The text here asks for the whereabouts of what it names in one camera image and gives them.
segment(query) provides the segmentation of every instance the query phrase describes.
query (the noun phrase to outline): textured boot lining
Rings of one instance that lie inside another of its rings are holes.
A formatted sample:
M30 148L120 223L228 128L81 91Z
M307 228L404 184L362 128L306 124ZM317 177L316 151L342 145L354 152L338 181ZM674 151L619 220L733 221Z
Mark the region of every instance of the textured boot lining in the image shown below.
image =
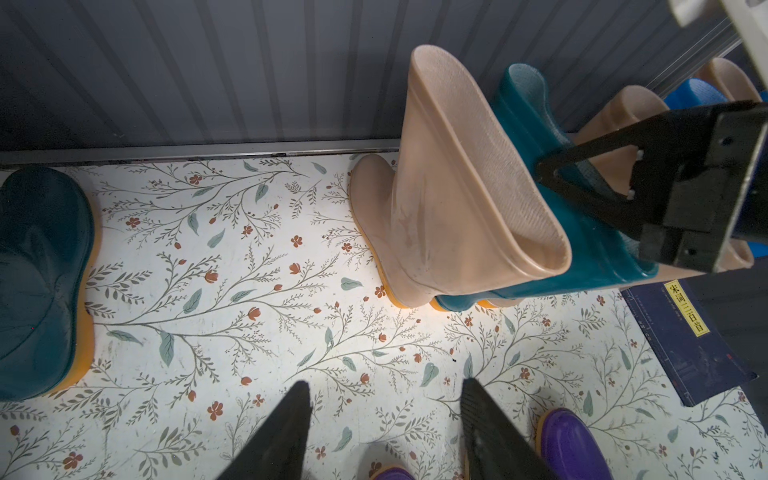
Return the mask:
M439 47L418 47L413 60L520 248L544 268L567 268L568 239L475 80Z

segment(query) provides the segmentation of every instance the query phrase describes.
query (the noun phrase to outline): metal strip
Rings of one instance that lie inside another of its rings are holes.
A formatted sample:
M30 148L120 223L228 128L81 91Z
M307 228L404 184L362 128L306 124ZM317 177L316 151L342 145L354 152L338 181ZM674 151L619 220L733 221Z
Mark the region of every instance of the metal strip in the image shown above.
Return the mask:
M725 18L645 86L664 98L712 57L725 55L739 43L741 37Z
M298 157L397 151L399 138L383 140L289 141L253 144L164 145L160 147L77 148L0 152L3 167L30 164L109 164L188 158Z

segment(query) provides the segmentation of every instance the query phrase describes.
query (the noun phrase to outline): red flower pattern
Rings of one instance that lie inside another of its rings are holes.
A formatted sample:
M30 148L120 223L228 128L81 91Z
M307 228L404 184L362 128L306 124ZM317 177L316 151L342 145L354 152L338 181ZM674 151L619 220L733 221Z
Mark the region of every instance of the red flower pattern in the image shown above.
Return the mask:
M214 402L213 405L208 407L208 413L210 413L211 420L216 420L216 417L222 416L224 414L224 404Z
M83 455L77 455L74 452L71 452L67 458L64 459L64 470L69 470L70 468L77 468L78 462L83 461Z

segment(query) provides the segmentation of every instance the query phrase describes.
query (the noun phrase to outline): dark blue book cover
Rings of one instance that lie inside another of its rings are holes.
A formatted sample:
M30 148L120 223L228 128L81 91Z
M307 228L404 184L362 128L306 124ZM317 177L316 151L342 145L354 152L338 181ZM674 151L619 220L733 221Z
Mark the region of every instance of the dark blue book cover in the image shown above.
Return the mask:
M685 406L757 378L733 353L685 280L621 292Z

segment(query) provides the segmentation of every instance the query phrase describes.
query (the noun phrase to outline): gray wall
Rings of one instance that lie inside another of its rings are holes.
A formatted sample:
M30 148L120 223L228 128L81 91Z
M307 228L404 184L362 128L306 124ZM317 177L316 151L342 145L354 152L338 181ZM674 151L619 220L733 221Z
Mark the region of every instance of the gray wall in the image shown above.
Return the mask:
M730 28L680 29L666 4L0 0L0 149L398 137L423 43L486 96L512 62L541 69L573 130Z

